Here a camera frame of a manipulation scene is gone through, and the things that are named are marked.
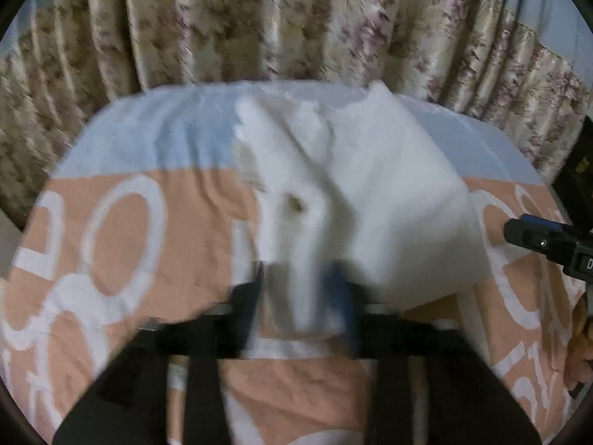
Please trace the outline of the person's right hand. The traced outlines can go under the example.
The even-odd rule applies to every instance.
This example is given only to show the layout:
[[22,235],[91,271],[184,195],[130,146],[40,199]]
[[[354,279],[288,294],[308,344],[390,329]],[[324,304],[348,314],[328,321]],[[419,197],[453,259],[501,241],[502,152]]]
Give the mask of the person's right hand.
[[592,319],[583,294],[572,312],[572,336],[567,348],[564,384],[570,392],[592,382]]

